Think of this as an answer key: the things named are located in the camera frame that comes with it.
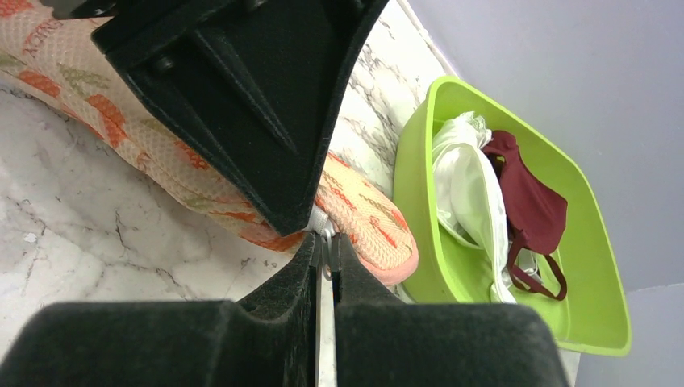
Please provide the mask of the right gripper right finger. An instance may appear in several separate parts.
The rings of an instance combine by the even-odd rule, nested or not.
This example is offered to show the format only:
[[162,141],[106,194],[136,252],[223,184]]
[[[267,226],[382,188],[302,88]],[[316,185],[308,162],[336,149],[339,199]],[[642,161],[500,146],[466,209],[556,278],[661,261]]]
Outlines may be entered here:
[[338,385],[567,385],[533,309],[405,303],[361,264],[346,235],[335,237],[332,255]]

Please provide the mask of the peach floral mesh laundry bag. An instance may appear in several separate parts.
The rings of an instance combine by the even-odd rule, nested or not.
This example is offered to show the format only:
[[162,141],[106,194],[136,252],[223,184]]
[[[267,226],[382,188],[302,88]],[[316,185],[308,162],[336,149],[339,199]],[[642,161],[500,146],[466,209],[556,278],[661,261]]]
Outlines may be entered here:
[[[90,41],[98,21],[60,21],[37,1],[1,4],[1,78],[84,123],[126,162],[187,208],[240,238],[292,253],[303,235],[281,237],[227,179],[146,112]],[[315,198],[360,262],[384,285],[406,280],[419,252],[401,211],[390,201],[390,165],[372,153],[381,138],[354,123],[354,93],[344,98]]]

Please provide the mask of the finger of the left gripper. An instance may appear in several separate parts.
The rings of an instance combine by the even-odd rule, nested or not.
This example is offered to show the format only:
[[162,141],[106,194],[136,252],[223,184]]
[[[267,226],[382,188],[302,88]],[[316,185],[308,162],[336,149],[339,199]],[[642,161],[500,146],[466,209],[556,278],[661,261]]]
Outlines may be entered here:
[[308,222],[383,1],[126,1],[93,42],[145,109],[282,236]]

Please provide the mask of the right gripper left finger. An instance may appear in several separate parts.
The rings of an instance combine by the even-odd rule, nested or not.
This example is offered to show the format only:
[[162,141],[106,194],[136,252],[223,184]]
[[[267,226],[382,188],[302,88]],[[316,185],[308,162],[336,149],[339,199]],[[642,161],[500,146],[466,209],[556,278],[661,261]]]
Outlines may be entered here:
[[22,328],[4,386],[310,386],[318,240],[239,301],[62,302]]

